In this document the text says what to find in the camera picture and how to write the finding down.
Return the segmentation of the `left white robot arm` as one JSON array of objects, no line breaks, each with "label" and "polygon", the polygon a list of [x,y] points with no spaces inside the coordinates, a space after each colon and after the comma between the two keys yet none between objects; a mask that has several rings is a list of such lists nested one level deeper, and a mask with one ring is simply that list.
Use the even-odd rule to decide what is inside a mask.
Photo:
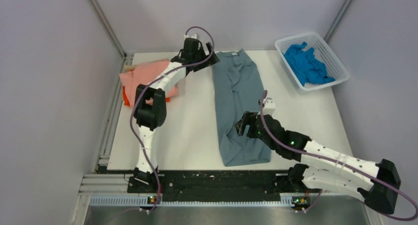
[{"label": "left white robot arm", "polygon": [[163,125],[167,116],[166,95],[191,72],[197,72],[217,62],[219,58],[214,53],[212,41],[202,44],[198,38],[186,37],[183,48],[170,60],[162,73],[148,84],[137,86],[130,126],[139,141],[139,158],[130,178],[130,193],[136,188],[147,193],[162,192],[156,151],[159,134],[157,128]]}]

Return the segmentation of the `grey blue t shirt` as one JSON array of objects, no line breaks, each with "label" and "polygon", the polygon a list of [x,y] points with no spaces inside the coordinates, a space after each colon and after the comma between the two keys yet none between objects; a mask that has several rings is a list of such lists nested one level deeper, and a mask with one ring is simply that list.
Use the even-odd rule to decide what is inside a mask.
[{"label": "grey blue t shirt", "polygon": [[256,63],[244,49],[218,52],[212,67],[220,155],[225,166],[268,163],[271,149],[261,140],[239,136],[234,127],[245,111],[258,113],[264,91]]}]

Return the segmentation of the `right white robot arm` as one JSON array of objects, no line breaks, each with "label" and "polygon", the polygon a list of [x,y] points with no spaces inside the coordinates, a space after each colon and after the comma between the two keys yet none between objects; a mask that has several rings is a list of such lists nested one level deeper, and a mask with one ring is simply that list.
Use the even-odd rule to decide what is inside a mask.
[{"label": "right white robot arm", "polygon": [[309,136],[286,130],[271,115],[246,111],[234,124],[239,136],[257,138],[281,157],[296,161],[288,170],[288,184],[296,192],[310,189],[339,192],[369,208],[392,215],[401,180],[393,162],[364,161],[327,148]]}]

